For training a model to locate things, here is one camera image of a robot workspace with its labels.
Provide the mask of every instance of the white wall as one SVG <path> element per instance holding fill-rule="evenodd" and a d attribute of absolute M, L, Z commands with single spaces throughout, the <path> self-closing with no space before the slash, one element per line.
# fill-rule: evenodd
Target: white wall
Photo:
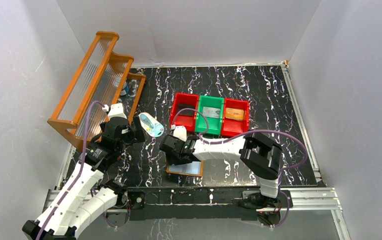
<path fill-rule="evenodd" d="M 0 0 L 0 240 L 56 185 L 68 142 L 46 120 L 83 56 L 55 1 Z"/>
<path fill-rule="evenodd" d="M 85 51 L 113 31 L 134 66 L 171 66 L 289 60 L 320 0 L 57 2 Z"/>
<path fill-rule="evenodd" d="M 382 239 L 382 1 L 323 0 L 290 75 L 352 239 Z"/>

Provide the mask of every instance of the gray floor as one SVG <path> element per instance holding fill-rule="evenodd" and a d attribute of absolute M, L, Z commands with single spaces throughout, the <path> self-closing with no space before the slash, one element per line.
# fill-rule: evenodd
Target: gray floor
<path fill-rule="evenodd" d="M 121 216 L 111 215 L 113 221 Z M 291 211 L 286 222 L 271 231 L 255 221 L 239 219 L 157 219 L 129 221 L 118 231 L 107 228 L 102 217 L 78 240 L 338 240 L 331 211 Z"/>

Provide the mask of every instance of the green plastic container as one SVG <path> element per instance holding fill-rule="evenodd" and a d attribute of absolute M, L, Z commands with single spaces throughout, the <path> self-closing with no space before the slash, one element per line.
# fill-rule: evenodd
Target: green plastic container
<path fill-rule="evenodd" d="M 207 117 L 208 120 L 208 132 L 213 135 L 220 135 L 220 130 L 222 129 L 223 123 L 223 105 L 225 99 L 221 97 L 214 96 L 200 96 L 198 102 L 198 111 L 203 113 L 204 107 L 208 108 L 216 108 L 220 110 L 219 118 Z M 207 128 L 204 118 L 197 114 L 197 118 L 195 119 L 195 132 L 201 133 L 204 132 Z"/>

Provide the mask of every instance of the marble tabletop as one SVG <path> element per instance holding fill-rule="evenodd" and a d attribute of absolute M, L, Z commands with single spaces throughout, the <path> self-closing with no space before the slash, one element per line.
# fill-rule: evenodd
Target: marble tabletop
<path fill-rule="evenodd" d="M 147 112 L 168 127 L 170 111 L 176 93 L 190 93 L 213 97 L 245 100 L 250 103 L 250 129 L 278 130 L 296 136 L 303 142 L 302 133 L 278 65 L 210 66 L 210 67 L 149 67 L 134 68 L 134 73 L 145 74 L 146 84 L 139 100 L 137 113 Z M 135 98 L 138 83 L 128 82 L 129 95 L 119 98 L 126 112 Z M 144 143 L 129 146 L 122 160 L 113 164 L 102 182 L 108 179 L 128 187 L 243 187 L 256 186 L 256 176 L 241 161 L 212 160 L 204 163 L 202 177 L 166 172 L 165 155 L 158 147 L 163 137 L 147 135 Z M 296 143 L 282 136 L 270 135 L 283 148 L 282 166 L 302 159 Z M 78 157 L 76 152 L 72 161 Z M 70 164 L 67 176 L 74 168 Z M 317 185 L 310 162 L 282 175 L 282 186 Z"/>

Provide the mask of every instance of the cable connector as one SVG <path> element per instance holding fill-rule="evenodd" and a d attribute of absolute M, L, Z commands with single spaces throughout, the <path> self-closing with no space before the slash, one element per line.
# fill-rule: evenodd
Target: cable connector
<path fill-rule="evenodd" d="M 108 113 L 110 111 L 110 106 L 107 105 L 107 104 L 104 104 L 104 107 L 102 107 L 102 110 L 105 112 L 105 113 Z"/>

